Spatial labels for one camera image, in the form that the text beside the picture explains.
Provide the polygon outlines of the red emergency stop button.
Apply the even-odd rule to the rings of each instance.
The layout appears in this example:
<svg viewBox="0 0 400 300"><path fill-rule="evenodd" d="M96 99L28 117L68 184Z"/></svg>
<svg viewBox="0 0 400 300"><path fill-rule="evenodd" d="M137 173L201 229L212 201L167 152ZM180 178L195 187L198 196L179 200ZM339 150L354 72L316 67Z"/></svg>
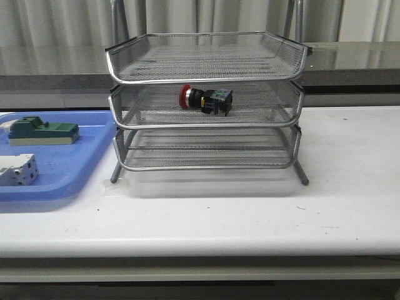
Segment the red emergency stop button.
<svg viewBox="0 0 400 300"><path fill-rule="evenodd" d="M227 89L196 89L185 84L179 92L182 109L199 109L205 114L227 116L232 108L233 91Z"/></svg>

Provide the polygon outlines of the silver mesh tray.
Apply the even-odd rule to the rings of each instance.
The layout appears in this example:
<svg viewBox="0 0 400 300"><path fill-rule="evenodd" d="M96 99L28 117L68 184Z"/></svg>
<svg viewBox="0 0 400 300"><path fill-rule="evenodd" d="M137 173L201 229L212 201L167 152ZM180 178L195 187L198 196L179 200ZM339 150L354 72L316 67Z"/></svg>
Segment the silver mesh tray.
<svg viewBox="0 0 400 300"><path fill-rule="evenodd" d="M268 32L145 34L106 49L120 84L296 79L309 47Z"/></svg>
<svg viewBox="0 0 400 300"><path fill-rule="evenodd" d="M117 159L130 171L286 169L297 159L297 126L255 129L120 129Z"/></svg>
<svg viewBox="0 0 400 300"><path fill-rule="evenodd" d="M204 114L179 106L181 84L121 85L109 96L116 124L124 129L285 128L301 114L304 91L291 81L196 82L202 90L232 91L228 114Z"/></svg>

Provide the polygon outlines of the clear tape on table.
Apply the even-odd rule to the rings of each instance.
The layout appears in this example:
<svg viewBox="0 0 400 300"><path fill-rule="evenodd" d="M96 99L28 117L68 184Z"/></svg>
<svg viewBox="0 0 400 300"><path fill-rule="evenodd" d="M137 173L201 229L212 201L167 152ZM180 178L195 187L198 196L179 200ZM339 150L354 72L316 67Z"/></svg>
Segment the clear tape on table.
<svg viewBox="0 0 400 300"><path fill-rule="evenodd" d="M104 196L129 196L131 191L131 180L119 177L116 182L110 179L103 181Z"/></svg>

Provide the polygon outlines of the blue plastic tray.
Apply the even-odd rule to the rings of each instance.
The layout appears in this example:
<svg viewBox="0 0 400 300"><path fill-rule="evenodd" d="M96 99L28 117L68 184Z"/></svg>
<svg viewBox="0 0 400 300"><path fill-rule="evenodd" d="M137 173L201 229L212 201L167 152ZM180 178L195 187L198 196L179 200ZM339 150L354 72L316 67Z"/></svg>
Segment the blue plastic tray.
<svg viewBox="0 0 400 300"><path fill-rule="evenodd" d="M5 123L24 116L39 116L50 123L76 123L79 138L74 144L11 146L1 130L1 155L34 154L38 177L29 186L4 186L1 201L47 201L80 191L116 134L110 111L31 111L1 116Z"/></svg>

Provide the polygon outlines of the green terminal block component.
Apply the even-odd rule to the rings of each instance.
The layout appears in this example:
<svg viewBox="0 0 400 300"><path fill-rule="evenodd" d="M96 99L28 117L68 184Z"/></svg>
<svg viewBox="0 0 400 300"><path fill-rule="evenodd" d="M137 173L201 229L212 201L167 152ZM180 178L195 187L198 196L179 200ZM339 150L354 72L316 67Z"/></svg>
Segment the green terminal block component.
<svg viewBox="0 0 400 300"><path fill-rule="evenodd" d="M1 123L11 146L74 144L79 138L75 123L48 122L39 116L25 116Z"/></svg>

